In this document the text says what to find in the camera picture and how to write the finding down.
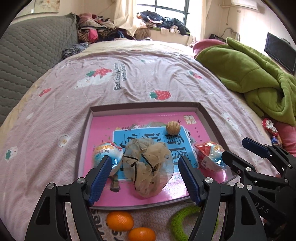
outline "window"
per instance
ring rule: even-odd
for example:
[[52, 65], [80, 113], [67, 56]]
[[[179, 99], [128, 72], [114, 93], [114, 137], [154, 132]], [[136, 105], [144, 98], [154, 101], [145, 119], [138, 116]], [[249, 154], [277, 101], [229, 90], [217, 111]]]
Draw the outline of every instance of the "window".
[[137, 0], [137, 12], [148, 10], [164, 18], [176, 18], [184, 25], [187, 20], [188, 6], [189, 0]]

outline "green fuzzy ring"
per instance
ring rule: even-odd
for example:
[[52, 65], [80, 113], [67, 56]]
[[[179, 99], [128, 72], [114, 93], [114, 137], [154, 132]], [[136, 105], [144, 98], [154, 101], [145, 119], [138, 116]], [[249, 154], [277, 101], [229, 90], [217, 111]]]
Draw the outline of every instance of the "green fuzzy ring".
[[[183, 231], [182, 223], [184, 218], [199, 212], [200, 212], [200, 207], [194, 205], [194, 206], [188, 206], [188, 207], [182, 208], [181, 210], [179, 210], [174, 214], [172, 218], [172, 222], [170, 224], [170, 230], [177, 241], [188, 240], [188, 236]], [[218, 227], [218, 219], [216, 221], [214, 233], [216, 232], [217, 227]]]

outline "blue book cover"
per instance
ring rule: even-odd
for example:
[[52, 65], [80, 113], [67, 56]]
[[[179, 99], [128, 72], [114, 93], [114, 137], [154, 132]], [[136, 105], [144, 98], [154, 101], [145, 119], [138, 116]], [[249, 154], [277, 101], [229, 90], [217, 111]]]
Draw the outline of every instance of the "blue book cover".
[[[190, 160], [193, 167], [198, 167], [198, 162], [196, 160], [194, 151], [190, 144], [187, 132], [183, 126], [181, 126], [180, 133], [176, 136], [169, 135], [165, 130], [165, 126], [137, 128], [131, 130], [116, 130], [113, 132], [113, 141], [118, 146], [123, 148], [123, 152], [125, 151], [125, 147], [130, 140], [142, 137], [151, 138], [153, 139], [154, 143], [166, 143], [173, 157], [174, 172], [179, 172], [178, 160], [181, 156], [186, 156], [188, 160]], [[117, 172], [117, 174], [118, 179], [125, 179], [122, 168]]]

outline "snack package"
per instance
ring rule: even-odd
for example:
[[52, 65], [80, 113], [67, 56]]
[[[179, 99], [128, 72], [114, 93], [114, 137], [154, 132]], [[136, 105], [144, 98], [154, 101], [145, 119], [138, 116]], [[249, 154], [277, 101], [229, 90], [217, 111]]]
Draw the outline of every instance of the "snack package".
[[274, 127], [274, 123], [272, 122], [272, 120], [268, 119], [268, 118], [265, 118], [263, 121], [262, 121], [262, 126], [263, 128], [269, 132], [269, 134], [272, 135], [271, 137], [271, 143], [273, 145], [279, 145], [280, 147], [283, 146], [283, 142], [281, 140], [281, 137], [277, 131], [277, 129]]
[[94, 149], [94, 167], [97, 167], [104, 156], [112, 159], [112, 170], [110, 176], [113, 176], [120, 168], [123, 156], [123, 150], [114, 142], [105, 142]]
[[154, 144], [151, 138], [133, 139], [126, 146], [123, 171], [140, 196], [156, 196], [173, 176], [173, 157], [163, 142]]
[[222, 161], [224, 149], [219, 144], [209, 141], [203, 144], [194, 144], [199, 166], [211, 172], [225, 169], [227, 165]]

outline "black drawstring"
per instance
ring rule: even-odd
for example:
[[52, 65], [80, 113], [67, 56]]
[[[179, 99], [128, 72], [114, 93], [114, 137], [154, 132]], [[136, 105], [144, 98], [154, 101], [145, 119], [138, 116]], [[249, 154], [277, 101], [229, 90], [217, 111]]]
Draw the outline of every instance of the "black drawstring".
[[153, 167], [150, 162], [148, 162], [147, 158], [144, 156], [144, 154], [142, 154], [142, 157], [144, 158], [144, 160], [148, 163], [148, 165], [151, 167], [151, 172], [156, 171], [156, 167]]
[[136, 161], [131, 165], [131, 167], [134, 167], [134, 166], [135, 166], [135, 180], [134, 180], [133, 184], [135, 185], [135, 182], [137, 180], [137, 162]]
[[138, 159], [137, 159], [137, 158], [135, 158], [135, 157], [126, 156], [126, 155], [123, 155], [123, 157], [125, 157], [125, 158], [130, 158], [130, 159], [134, 159], [134, 160], [137, 160], [137, 161], [138, 161]]

